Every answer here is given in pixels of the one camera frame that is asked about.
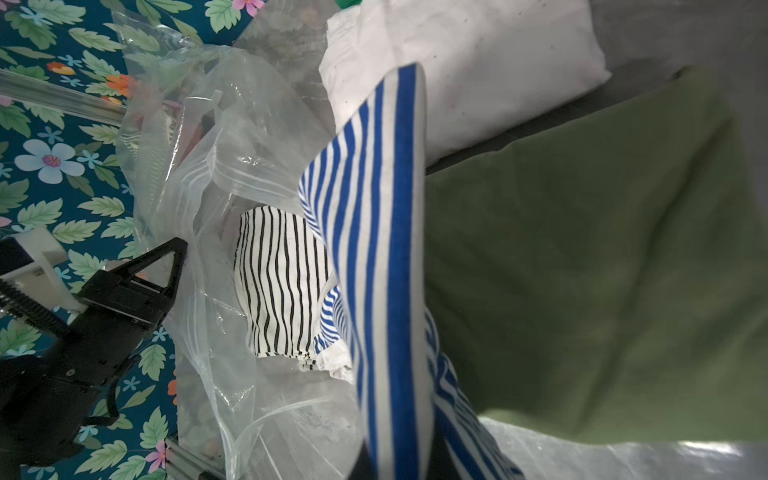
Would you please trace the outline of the olive green checkered-trim garment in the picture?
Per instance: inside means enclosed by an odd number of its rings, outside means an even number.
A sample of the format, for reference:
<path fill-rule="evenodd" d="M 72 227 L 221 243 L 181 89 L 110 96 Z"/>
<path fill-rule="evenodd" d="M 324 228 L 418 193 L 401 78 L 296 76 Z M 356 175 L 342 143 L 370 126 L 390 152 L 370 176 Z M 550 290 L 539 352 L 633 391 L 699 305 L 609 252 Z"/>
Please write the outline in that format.
<path fill-rule="evenodd" d="M 426 300 L 473 409 L 570 441 L 767 437 L 767 221 L 686 68 L 426 179 Z"/>

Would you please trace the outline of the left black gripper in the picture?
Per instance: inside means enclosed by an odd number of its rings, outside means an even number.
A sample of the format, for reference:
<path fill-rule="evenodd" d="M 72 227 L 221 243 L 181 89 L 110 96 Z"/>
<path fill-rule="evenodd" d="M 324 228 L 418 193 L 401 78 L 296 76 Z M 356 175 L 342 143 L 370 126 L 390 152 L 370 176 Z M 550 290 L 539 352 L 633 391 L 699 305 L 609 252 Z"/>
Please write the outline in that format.
<path fill-rule="evenodd" d="M 81 453 L 83 426 L 116 421 L 92 413 L 134 362 L 133 352 L 174 305 L 188 244 L 175 237 L 111 270 L 99 270 L 77 298 L 87 308 L 42 356 L 1 362 L 1 463 L 53 465 Z M 164 285 L 141 274 L 172 258 Z"/>

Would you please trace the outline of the blue white striped garment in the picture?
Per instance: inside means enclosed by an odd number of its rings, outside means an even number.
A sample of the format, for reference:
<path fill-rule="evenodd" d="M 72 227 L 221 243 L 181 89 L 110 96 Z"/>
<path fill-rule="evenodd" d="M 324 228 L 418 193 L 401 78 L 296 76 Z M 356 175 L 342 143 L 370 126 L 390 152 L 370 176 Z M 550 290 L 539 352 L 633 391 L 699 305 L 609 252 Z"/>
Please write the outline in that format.
<path fill-rule="evenodd" d="M 462 393 L 426 306 L 425 79 L 388 72 L 298 185 L 336 278 L 333 322 L 355 375 L 354 479 L 519 479 Z"/>

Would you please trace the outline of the green t-shirt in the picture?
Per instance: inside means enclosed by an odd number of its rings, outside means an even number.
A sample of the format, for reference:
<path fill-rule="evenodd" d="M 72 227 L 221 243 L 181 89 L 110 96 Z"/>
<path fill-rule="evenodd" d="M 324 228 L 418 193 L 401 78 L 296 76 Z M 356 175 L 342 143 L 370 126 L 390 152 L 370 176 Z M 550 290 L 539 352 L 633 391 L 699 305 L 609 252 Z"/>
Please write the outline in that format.
<path fill-rule="evenodd" d="M 336 4 L 341 9 L 350 8 L 352 6 L 359 5 L 362 0 L 336 0 Z"/>

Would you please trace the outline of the black white striped garment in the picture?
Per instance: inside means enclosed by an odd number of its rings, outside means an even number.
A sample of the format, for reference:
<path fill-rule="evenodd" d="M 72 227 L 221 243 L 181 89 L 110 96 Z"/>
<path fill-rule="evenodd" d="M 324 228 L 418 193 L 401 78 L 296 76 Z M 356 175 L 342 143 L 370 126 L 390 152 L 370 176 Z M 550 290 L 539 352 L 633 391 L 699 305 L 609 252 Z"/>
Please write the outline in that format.
<path fill-rule="evenodd" d="M 330 269 L 324 245 L 304 218 L 272 206 L 243 213 L 234 272 L 251 352 L 314 369 L 321 291 Z"/>

